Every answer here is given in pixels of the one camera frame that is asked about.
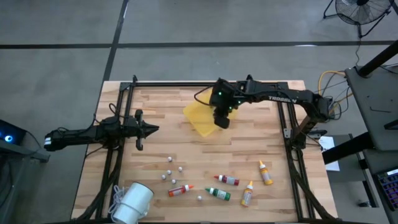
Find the bottle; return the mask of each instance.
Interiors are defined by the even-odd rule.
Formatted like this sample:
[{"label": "bottle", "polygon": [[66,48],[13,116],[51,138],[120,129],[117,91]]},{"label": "bottle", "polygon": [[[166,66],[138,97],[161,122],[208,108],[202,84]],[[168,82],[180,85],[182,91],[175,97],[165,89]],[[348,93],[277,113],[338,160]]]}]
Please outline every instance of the bottle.
[{"label": "bottle", "polygon": [[239,179],[227,175],[216,175],[214,176],[214,178],[218,179],[218,181],[222,183],[231,184],[235,186],[239,185]]},{"label": "bottle", "polygon": [[220,189],[214,189],[213,187],[206,188],[205,189],[207,192],[209,192],[211,195],[218,197],[223,200],[229,200],[231,198],[231,194],[228,192],[225,192],[224,190]]},{"label": "bottle", "polygon": [[171,189],[171,190],[169,190],[169,196],[174,197],[176,195],[184,194],[185,192],[189,191],[189,189],[191,189],[192,187],[193,187],[193,185],[183,185],[183,186],[179,186],[177,188]]},{"label": "bottle", "polygon": [[270,184],[274,183],[274,181],[271,180],[271,176],[268,173],[268,169],[266,168],[266,165],[264,165],[261,161],[260,161],[260,171],[261,171],[262,179],[264,180],[264,183],[266,185],[270,185]]},{"label": "bottle", "polygon": [[251,201],[251,195],[253,194],[253,181],[250,180],[250,184],[246,187],[243,192],[243,199],[241,205],[248,207]]}]

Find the electric fan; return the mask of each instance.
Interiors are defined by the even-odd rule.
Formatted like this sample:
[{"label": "electric fan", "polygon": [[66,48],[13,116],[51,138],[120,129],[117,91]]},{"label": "electric fan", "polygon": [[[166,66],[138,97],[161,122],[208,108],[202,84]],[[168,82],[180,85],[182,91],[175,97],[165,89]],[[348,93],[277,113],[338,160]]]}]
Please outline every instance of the electric fan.
[{"label": "electric fan", "polygon": [[[326,15],[326,11],[333,1],[336,1],[336,14]],[[348,24],[357,25],[358,36],[362,38],[368,35],[374,27],[390,13],[390,8],[393,1],[390,0],[331,0],[323,18],[338,16],[341,20]],[[362,35],[361,25],[369,24],[373,21],[377,22],[369,29],[367,33]]]}]

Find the white cord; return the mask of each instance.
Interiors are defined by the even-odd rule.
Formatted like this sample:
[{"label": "white cord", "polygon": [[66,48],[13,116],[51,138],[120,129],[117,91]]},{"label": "white cord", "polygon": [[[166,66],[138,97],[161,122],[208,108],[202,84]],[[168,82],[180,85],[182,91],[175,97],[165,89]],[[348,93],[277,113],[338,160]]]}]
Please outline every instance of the white cord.
[{"label": "white cord", "polygon": [[122,189],[119,186],[113,186],[114,195],[113,195],[113,204],[109,207],[108,213],[111,214],[112,221],[114,223],[121,223],[113,218],[113,214],[119,208],[120,203],[122,202],[122,198],[124,196],[124,187]]}]

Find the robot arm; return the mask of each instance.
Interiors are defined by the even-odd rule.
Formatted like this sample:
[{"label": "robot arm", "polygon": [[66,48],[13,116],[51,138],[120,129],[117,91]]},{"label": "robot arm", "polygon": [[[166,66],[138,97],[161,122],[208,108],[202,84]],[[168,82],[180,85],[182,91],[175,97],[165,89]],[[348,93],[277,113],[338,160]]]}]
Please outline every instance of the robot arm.
[{"label": "robot arm", "polygon": [[329,118],[329,101],[310,90],[286,90],[279,85],[257,82],[248,75],[245,81],[238,81],[232,85],[219,78],[211,92],[210,106],[214,106],[215,124],[221,128],[228,128],[228,114],[232,109],[238,109],[243,103],[258,103],[263,100],[293,103],[300,105],[307,113],[307,117],[293,129],[293,142],[296,147],[305,147],[306,135],[318,123]]},{"label": "robot arm", "polygon": [[87,129],[67,130],[56,129],[46,134],[44,148],[48,151],[61,150],[66,146],[100,143],[106,149],[115,149],[121,138],[137,137],[136,147],[142,150],[141,139],[148,137],[159,129],[158,126],[147,124],[142,120],[142,110],[135,116],[127,118],[122,125],[117,116],[105,118],[99,125],[91,125]]}]

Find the wooden table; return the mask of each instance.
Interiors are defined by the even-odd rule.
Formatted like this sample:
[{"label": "wooden table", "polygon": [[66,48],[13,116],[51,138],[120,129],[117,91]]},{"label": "wooden table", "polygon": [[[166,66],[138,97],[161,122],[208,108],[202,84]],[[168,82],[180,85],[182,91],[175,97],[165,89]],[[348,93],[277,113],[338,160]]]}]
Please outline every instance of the wooden table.
[{"label": "wooden table", "polygon": [[[289,88],[304,90],[303,81],[288,81]],[[99,120],[112,116],[109,103],[115,103],[120,82],[105,82],[99,99]],[[228,129],[201,137],[183,115],[183,108],[193,101],[193,94],[203,87],[142,87],[134,88],[132,108],[144,111],[147,123],[160,129],[144,141],[144,150],[138,151],[135,139],[126,141],[119,186],[129,187],[137,181],[154,191],[148,216],[142,222],[277,222],[297,221],[290,184],[284,143],[277,112],[277,103],[243,104]],[[304,110],[296,106],[299,122]],[[90,145],[88,152],[99,145]],[[318,147],[303,151],[310,188],[330,214],[337,217],[335,203]],[[72,218],[78,217],[100,190],[106,150],[98,151],[84,163],[76,195]],[[263,184],[259,160],[268,167],[274,184]],[[239,186],[218,182],[219,174],[240,178]],[[254,182],[251,206],[240,205],[243,190],[250,180]],[[178,185],[195,187],[184,195],[169,197],[167,190]],[[231,193],[229,202],[215,198],[205,191],[215,187]],[[108,210],[109,195],[103,214]],[[300,193],[305,217],[307,209]]]}]

